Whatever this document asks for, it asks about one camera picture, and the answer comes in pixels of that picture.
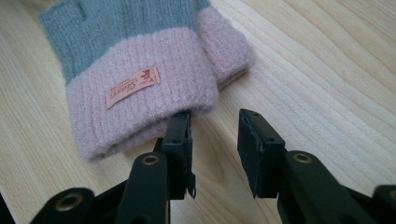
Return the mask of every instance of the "pink label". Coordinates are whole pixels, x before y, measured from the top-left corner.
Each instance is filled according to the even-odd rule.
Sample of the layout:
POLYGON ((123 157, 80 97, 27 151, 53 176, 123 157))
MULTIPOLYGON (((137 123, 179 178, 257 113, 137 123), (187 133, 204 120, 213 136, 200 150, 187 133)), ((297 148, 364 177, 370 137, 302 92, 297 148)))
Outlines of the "pink label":
POLYGON ((134 73, 106 93, 107 109, 136 91, 160 83, 160 75, 156 67, 134 73))

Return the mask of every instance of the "pink knitted cuff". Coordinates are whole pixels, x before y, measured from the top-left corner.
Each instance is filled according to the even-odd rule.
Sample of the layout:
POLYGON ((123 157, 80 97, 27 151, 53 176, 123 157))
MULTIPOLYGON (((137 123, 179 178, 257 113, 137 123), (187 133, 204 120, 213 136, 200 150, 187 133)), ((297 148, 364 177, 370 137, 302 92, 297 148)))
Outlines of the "pink knitted cuff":
POLYGON ((99 161, 151 138, 163 136, 180 110, 203 115, 218 91, 196 33, 172 28, 122 40, 67 87, 78 151, 99 161), (146 87, 106 107, 106 92, 131 74, 156 66, 161 84, 146 87))
POLYGON ((219 88, 228 85, 254 64, 254 54, 243 34, 213 7, 199 11, 198 36, 213 64, 219 88))

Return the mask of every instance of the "knitted glove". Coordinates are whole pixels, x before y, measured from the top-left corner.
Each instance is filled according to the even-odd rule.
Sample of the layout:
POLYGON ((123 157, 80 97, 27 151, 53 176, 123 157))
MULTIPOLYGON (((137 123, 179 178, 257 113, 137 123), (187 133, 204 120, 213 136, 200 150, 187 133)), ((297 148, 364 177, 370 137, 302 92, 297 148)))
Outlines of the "knitted glove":
POLYGON ((64 0, 40 15, 63 64, 85 161, 163 136, 178 111, 200 116, 214 107, 218 89, 194 10, 192 0, 64 0), (140 85, 146 87, 106 101, 140 85))
POLYGON ((222 89, 253 66, 253 50, 244 35, 213 8, 209 0, 196 0, 196 7, 198 36, 222 89))

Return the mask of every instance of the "wood grain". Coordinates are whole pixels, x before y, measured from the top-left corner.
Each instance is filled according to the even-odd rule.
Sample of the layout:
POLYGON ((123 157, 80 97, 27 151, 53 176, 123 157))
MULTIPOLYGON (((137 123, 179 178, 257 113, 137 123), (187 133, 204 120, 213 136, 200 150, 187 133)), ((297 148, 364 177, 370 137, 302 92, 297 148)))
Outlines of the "wood grain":
MULTIPOLYGON (((0 190, 18 223, 56 193, 101 193, 127 178, 154 141, 84 163, 64 78, 37 13, 56 0, 0 2, 0 190)), ((213 0, 245 34, 256 64, 193 121, 197 199, 172 202, 173 223, 279 223, 254 200, 236 152, 238 110, 255 110, 288 150, 314 153, 344 185, 371 195, 396 184, 396 3, 391 0, 213 0)))

